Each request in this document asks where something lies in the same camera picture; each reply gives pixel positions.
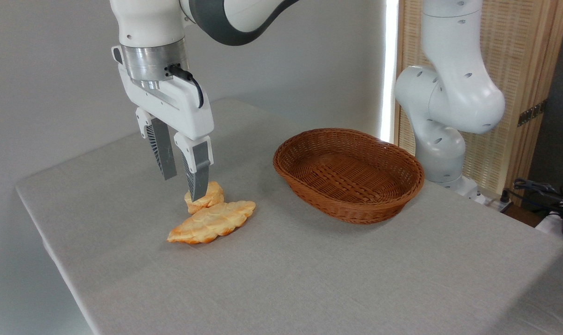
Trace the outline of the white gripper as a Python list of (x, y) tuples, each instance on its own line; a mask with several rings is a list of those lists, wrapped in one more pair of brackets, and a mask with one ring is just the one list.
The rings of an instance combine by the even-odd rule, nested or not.
[(135, 111), (139, 131), (150, 147), (164, 180), (177, 176), (169, 127), (178, 131), (176, 146), (183, 154), (191, 200), (205, 196), (209, 183), (209, 166), (213, 165), (211, 138), (214, 121), (206, 94), (200, 99), (194, 83), (174, 76), (159, 83), (156, 89), (141, 87), (128, 76), (119, 46), (112, 47), (112, 57), (126, 95), (139, 108)]

